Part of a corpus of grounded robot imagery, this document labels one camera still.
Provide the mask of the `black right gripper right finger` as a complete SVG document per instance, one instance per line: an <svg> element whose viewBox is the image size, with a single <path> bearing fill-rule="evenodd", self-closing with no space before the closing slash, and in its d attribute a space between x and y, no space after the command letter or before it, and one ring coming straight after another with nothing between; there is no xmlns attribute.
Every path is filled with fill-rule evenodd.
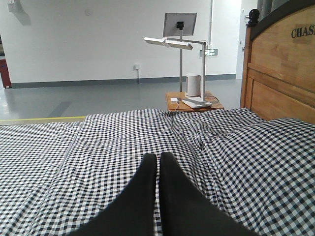
<svg viewBox="0 0 315 236"><path fill-rule="evenodd" d="M254 236L212 205L170 152L160 156L159 204L165 236Z"/></svg>

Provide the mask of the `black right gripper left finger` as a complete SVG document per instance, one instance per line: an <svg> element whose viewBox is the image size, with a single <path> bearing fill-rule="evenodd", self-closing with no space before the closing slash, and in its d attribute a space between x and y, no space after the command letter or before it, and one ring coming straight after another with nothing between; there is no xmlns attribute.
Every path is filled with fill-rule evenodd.
<svg viewBox="0 0 315 236"><path fill-rule="evenodd" d="M157 158L144 154L135 175L123 191L71 236L153 236Z"/></svg>

